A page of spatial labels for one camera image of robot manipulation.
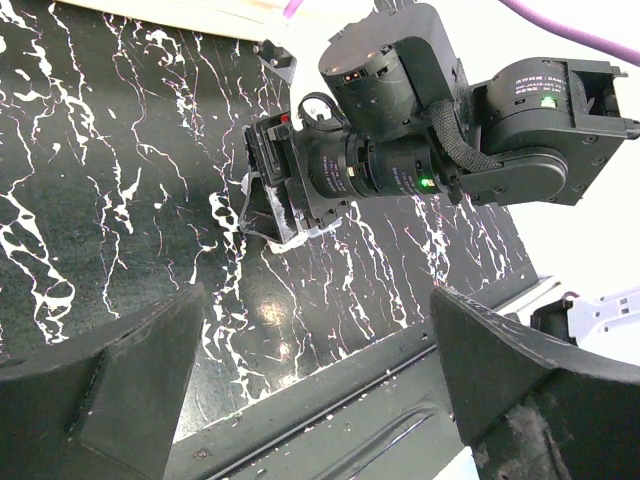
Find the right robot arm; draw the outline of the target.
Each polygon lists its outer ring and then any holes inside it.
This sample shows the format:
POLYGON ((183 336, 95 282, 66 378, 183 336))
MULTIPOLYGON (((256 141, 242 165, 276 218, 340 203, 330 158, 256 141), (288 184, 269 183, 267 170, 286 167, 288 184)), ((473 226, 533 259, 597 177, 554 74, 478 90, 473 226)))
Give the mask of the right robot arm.
POLYGON ((313 99, 326 114, 298 106, 244 129, 245 234, 286 244, 375 197, 573 205, 639 136, 619 111, 619 68, 533 57, 470 85, 426 3, 347 25, 318 70, 326 90, 313 99))

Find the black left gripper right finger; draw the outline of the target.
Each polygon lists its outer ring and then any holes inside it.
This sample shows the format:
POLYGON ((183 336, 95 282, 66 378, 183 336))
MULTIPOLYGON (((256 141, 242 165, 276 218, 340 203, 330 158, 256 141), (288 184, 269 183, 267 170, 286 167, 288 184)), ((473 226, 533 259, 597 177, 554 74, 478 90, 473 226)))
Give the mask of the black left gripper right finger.
POLYGON ((447 287, 430 318, 462 443, 481 479, 636 479, 639 368, 447 287))

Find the white rectangular dish tub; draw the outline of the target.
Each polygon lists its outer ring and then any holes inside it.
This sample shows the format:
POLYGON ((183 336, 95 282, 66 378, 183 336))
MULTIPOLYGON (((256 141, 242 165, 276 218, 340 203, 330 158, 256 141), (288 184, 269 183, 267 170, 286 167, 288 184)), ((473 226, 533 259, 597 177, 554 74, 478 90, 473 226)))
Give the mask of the white rectangular dish tub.
POLYGON ((264 40, 289 23, 285 1, 68 0, 66 4, 242 40, 264 40))

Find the clear weekly pill organizer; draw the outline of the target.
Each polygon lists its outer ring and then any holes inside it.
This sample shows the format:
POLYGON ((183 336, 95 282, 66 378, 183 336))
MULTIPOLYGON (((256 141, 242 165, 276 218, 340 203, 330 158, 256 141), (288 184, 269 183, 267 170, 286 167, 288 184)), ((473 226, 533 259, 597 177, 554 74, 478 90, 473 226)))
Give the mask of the clear weekly pill organizer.
POLYGON ((294 239, 292 242, 287 243, 285 245, 276 245, 271 242, 267 242, 269 249, 274 254, 285 253, 289 250, 298 248, 304 245, 308 240, 324 235, 325 233, 335 232, 343 223, 342 218, 337 218, 333 223, 328 226, 313 226, 313 227, 305 227, 302 221, 305 219, 303 213, 297 210, 293 205, 294 213, 296 215, 297 221, 299 222, 299 226, 302 229, 302 234, 294 239))

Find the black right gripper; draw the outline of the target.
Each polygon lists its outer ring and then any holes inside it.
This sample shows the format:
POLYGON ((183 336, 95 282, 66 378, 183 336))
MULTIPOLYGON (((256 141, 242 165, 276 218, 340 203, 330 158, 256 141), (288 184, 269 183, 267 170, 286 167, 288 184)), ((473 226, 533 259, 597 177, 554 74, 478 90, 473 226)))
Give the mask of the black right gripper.
POLYGON ((292 205, 305 227, 324 227, 356 200, 433 195, 445 187, 421 135, 374 143, 349 129, 296 131, 282 114, 245 127, 244 141, 249 172, 241 181, 239 229, 276 245, 302 234, 292 205))

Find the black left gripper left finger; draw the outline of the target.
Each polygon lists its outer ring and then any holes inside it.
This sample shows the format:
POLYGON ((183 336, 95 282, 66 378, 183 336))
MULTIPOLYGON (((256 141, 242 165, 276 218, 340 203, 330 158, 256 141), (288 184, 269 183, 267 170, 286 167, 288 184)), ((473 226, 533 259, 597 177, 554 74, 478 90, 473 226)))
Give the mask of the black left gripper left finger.
POLYGON ((2 358, 2 478, 162 478, 204 308, 195 284, 61 344, 2 358))

